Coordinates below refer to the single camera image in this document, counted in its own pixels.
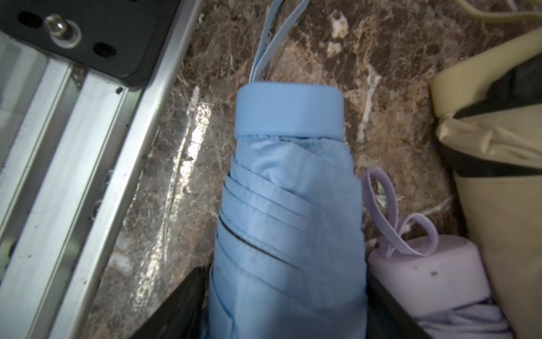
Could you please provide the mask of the beige umbrella black trim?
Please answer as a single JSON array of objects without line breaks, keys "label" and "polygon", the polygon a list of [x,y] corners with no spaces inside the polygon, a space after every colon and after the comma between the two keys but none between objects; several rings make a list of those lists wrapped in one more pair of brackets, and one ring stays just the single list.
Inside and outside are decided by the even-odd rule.
[{"label": "beige umbrella black trim", "polygon": [[440,153],[516,337],[541,337],[541,30],[440,72]]}]

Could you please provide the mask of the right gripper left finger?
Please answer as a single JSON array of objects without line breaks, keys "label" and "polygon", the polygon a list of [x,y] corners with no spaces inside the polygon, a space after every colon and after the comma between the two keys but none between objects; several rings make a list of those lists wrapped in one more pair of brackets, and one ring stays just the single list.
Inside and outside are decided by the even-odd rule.
[{"label": "right gripper left finger", "polygon": [[199,338],[208,271],[194,268],[131,339]]}]

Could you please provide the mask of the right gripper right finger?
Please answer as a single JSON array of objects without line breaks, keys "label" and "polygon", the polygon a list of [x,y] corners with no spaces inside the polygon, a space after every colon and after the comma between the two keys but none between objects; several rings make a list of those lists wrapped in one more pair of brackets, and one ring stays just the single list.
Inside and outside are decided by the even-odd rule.
[{"label": "right gripper right finger", "polygon": [[367,273],[368,339],[430,339],[385,289],[372,272]]}]

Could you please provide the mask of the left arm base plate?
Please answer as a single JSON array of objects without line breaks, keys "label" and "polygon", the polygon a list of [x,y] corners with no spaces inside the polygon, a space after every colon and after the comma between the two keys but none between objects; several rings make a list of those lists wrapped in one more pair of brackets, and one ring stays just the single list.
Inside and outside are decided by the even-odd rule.
[{"label": "left arm base plate", "polygon": [[1,32],[125,86],[151,78],[180,1],[2,1]]}]

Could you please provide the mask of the light blue umbrella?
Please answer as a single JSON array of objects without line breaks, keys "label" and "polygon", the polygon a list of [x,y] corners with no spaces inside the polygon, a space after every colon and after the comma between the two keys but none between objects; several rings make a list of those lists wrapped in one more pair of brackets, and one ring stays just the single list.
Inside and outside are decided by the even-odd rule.
[{"label": "light blue umbrella", "polygon": [[331,86],[261,76],[307,7],[275,34],[268,8],[248,83],[237,93],[237,147],[222,188],[203,338],[364,338],[361,182]]}]

